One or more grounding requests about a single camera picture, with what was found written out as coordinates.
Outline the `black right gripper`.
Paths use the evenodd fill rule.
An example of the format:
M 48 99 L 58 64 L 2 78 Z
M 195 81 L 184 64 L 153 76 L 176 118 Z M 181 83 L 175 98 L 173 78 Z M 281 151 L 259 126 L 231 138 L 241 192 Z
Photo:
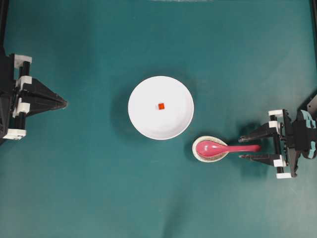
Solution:
M 249 142 L 273 137 L 276 154 L 240 155 L 240 158 L 260 162 L 277 168 L 278 179 L 291 179 L 297 176 L 300 153 L 295 150 L 295 137 L 292 121 L 287 110 L 271 110 L 270 121 L 247 135 L 239 137 L 239 142 Z

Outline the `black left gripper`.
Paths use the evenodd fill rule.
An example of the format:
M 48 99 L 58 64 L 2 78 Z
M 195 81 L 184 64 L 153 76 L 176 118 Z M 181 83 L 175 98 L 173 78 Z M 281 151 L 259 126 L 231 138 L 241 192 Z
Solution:
M 50 90 L 39 80 L 29 76 L 32 58 L 24 55 L 0 56 L 0 143 L 19 140 L 26 135 L 26 117 L 39 113 L 63 109 L 67 106 L 61 96 Z M 18 80 L 14 70 L 19 69 Z M 48 100 L 23 102 L 19 92 L 26 91 L 32 96 Z

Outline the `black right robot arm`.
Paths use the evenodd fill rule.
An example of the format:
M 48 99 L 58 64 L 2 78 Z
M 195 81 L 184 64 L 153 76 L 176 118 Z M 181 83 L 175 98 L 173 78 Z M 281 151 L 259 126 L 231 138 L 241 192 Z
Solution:
M 275 153 L 239 157 L 276 167 L 278 179 L 295 178 L 301 156 L 310 160 L 317 157 L 317 97 L 312 97 L 305 107 L 298 109 L 294 121 L 286 109 L 268 111 L 268 116 L 267 123 L 241 136 L 238 141 L 271 137 Z

